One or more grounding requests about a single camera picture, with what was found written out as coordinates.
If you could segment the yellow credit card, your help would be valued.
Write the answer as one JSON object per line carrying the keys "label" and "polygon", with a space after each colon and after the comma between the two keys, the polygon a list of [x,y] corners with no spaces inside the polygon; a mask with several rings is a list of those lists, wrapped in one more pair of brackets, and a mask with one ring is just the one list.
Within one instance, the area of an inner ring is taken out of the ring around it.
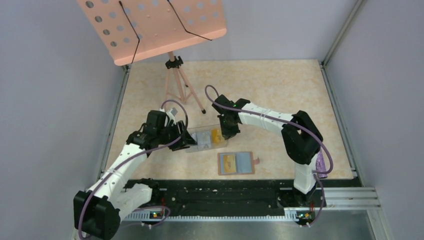
{"label": "yellow credit card", "polygon": [[233,174],[237,172],[237,161],[234,154],[225,154],[222,157],[223,172]]}
{"label": "yellow credit card", "polygon": [[222,135],[222,131],[220,129],[215,128],[215,129],[211,130],[211,141],[214,144],[222,143],[222,142],[225,141],[225,139],[223,138],[223,135]]}

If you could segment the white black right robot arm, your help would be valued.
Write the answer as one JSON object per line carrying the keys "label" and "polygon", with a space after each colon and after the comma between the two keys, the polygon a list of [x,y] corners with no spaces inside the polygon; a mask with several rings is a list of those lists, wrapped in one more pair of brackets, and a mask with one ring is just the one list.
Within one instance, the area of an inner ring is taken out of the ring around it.
{"label": "white black right robot arm", "polygon": [[214,100],[212,107],[218,112],[221,133],[226,140],[240,133],[239,125],[255,126],[281,137],[288,157],[294,162],[294,202],[307,206],[313,200],[317,160],[324,149],[323,136],[305,111],[281,113],[244,98],[234,102],[223,94]]}

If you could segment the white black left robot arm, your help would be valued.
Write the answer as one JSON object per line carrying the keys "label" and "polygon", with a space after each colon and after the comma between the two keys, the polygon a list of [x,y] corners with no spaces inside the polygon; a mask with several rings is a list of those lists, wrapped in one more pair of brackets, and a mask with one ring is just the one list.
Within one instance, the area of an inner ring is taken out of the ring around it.
{"label": "white black left robot arm", "polygon": [[193,143],[187,131],[189,119],[176,121],[171,110],[151,110],[140,129],[131,133],[123,148],[100,179],[73,199],[74,227],[80,239],[110,240],[121,222],[139,206],[154,207],[160,193],[146,183],[126,190],[135,170],[152,152],[169,148],[178,151]]}

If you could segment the clear plastic card box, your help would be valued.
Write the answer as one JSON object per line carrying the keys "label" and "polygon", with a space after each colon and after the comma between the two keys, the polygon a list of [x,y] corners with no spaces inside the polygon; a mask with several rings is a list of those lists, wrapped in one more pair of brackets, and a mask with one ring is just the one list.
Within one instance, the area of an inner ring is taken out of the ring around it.
{"label": "clear plastic card box", "polygon": [[196,141],[185,150],[186,153],[213,150],[228,146],[228,140],[225,140],[221,126],[219,124],[188,128],[188,133]]}

